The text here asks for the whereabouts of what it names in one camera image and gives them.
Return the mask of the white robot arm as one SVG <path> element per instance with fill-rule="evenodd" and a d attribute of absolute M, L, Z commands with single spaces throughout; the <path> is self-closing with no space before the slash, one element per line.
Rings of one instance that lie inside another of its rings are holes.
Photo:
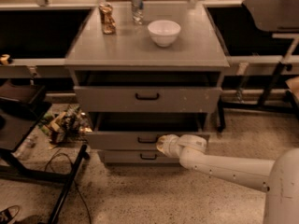
<path fill-rule="evenodd" d="M 185 134 L 160 137 L 157 149 L 177 158 L 186 169 L 201 172 L 265 194 L 263 224 L 299 224 L 299 149 L 276 160 L 206 154 L 206 139 Z"/>

